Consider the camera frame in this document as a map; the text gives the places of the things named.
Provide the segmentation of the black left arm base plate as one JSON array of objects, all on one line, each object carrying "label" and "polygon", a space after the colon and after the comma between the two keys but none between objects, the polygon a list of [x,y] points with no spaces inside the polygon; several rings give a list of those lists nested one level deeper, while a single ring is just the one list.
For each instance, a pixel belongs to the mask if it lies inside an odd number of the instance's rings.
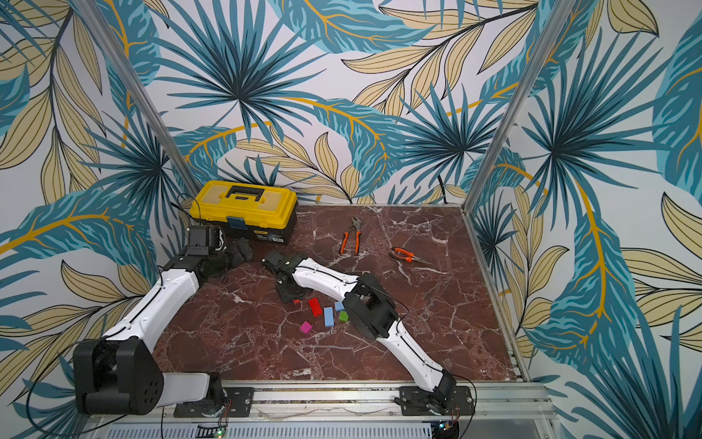
[{"label": "black left arm base plate", "polygon": [[215,391],[197,402],[181,402],[174,411],[175,418],[202,418],[209,421],[227,418],[247,418],[252,409],[252,387],[228,387]]}]

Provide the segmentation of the yellow black toolbox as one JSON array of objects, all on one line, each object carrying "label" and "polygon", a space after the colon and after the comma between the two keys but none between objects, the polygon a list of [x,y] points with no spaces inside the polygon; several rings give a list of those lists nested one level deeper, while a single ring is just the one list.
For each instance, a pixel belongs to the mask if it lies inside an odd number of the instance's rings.
[{"label": "yellow black toolbox", "polygon": [[213,180],[197,194],[189,213],[232,238],[287,244],[297,223],[297,205],[297,194],[287,188]]}]

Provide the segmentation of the orange needle nose pliers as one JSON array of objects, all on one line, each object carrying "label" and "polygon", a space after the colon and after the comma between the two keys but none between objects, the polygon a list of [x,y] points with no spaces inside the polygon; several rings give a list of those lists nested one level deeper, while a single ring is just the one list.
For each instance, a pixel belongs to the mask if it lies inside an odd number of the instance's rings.
[{"label": "orange needle nose pliers", "polygon": [[421,263],[425,265],[431,265],[431,262],[423,259],[414,252],[410,252],[401,247],[392,247],[390,249],[389,256],[397,261],[403,261],[406,263]]}]

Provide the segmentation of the silver aluminium corner post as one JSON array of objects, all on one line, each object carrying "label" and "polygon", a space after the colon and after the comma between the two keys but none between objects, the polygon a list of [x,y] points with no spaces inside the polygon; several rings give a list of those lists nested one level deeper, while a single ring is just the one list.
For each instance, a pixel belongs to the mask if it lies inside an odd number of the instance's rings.
[{"label": "silver aluminium corner post", "polygon": [[462,205],[462,213],[465,216],[468,216],[476,208],[484,186],[490,179],[492,169],[506,142],[509,130],[515,122],[521,106],[526,102],[529,93],[532,91],[537,77],[547,61],[550,50],[556,44],[559,33],[574,4],[574,0],[557,1],[555,3],[548,22],[537,40],[534,55],[526,63],[520,82],[517,84],[517,89],[506,108],[504,117],[495,132],[490,146],[487,148],[481,166]]}]

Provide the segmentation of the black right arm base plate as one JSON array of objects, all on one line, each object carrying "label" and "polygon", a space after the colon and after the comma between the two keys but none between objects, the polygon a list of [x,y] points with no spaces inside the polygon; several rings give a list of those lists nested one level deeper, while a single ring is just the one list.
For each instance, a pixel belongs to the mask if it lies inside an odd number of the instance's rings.
[{"label": "black right arm base plate", "polygon": [[446,401],[437,394],[419,387],[400,387],[400,395],[394,398],[403,416],[468,416],[475,413],[475,397],[467,386],[457,387]]}]

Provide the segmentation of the magenta small cube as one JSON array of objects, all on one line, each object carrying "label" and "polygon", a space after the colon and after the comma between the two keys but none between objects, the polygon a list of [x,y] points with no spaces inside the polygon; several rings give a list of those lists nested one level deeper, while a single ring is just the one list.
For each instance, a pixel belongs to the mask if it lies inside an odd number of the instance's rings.
[{"label": "magenta small cube", "polygon": [[308,334],[312,329],[313,326],[307,321],[303,322],[303,324],[300,326],[300,330],[305,334]]}]

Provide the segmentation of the orange groove joint pliers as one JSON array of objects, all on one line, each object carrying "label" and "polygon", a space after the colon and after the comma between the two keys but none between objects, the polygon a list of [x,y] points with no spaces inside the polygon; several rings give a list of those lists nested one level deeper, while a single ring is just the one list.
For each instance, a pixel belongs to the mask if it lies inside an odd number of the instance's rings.
[{"label": "orange groove joint pliers", "polygon": [[340,254],[344,254],[347,250],[347,245],[349,244],[349,240],[351,238],[354,238],[354,254],[358,255],[360,251],[360,239],[361,239],[361,228],[362,228],[362,221],[358,219],[357,217],[353,217],[351,219],[352,221],[352,226],[344,233],[344,237],[342,240],[342,244],[339,249]]}]

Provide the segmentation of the silver left corner post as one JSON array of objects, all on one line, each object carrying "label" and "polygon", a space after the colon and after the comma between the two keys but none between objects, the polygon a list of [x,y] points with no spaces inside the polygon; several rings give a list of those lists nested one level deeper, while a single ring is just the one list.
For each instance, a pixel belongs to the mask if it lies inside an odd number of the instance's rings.
[{"label": "silver left corner post", "polygon": [[146,88],[139,79],[124,49],[120,48],[117,36],[108,27],[108,21],[99,10],[94,1],[74,1],[76,10],[84,19],[87,28],[101,46],[106,59],[111,62],[118,76],[124,83],[126,91],[131,94],[135,105],[141,115],[151,126],[156,139],[169,157],[173,168],[181,175],[186,186],[186,192],[195,197],[202,186],[193,177],[181,155],[177,144],[169,133],[165,123],[159,115],[154,103],[151,101]]}]

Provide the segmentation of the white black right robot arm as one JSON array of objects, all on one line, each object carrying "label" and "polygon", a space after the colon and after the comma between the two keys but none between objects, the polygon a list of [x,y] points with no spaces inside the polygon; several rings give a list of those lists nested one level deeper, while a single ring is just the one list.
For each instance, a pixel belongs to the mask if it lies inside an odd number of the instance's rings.
[{"label": "white black right robot arm", "polygon": [[433,360],[406,329],[396,302],[373,274],[344,274],[301,254],[284,256],[271,251],[263,266],[276,279],[281,300],[303,299],[310,291],[342,303],[354,328],[382,344],[409,371],[419,390],[414,407],[447,413],[453,405],[456,380]]}]

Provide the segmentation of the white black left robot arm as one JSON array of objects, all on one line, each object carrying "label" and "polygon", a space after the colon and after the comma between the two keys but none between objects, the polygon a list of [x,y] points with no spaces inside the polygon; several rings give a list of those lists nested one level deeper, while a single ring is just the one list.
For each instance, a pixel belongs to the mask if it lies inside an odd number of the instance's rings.
[{"label": "white black left robot arm", "polygon": [[78,412],[145,415],[177,404],[206,404],[214,410],[225,406],[225,391],[216,373],[166,373],[153,351],[174,316],[208,279],[252,258],[245,239],[230,241],[215,225],[190,227],[186,245],[166,263],[146,297],[100,338],[76,347]]}]

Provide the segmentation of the aluminium front rail frame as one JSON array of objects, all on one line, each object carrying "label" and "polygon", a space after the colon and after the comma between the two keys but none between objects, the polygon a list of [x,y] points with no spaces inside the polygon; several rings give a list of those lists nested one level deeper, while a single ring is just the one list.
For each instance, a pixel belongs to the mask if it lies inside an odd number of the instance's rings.
[{"label": "aluminium front rail frame", "polygon": [[88,422],[91,438],[563,438],[538,382],[462,382],[455,408],[421,412],[407,382],[230,380],[237,397],[225,417],[178,417],[172,407],[113,424]]}]

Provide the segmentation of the light blue upright block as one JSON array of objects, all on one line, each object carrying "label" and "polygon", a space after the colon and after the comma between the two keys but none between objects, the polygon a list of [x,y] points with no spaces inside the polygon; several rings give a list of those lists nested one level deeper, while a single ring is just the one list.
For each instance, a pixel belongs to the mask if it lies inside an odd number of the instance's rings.
[{"label": "light blue upright block", "polygon": [[332,307],[325,307],[324,308],[324,322],[325,322],[325,327],[334,327],[335,315],[334,315],[334,309],[332,309]]}]

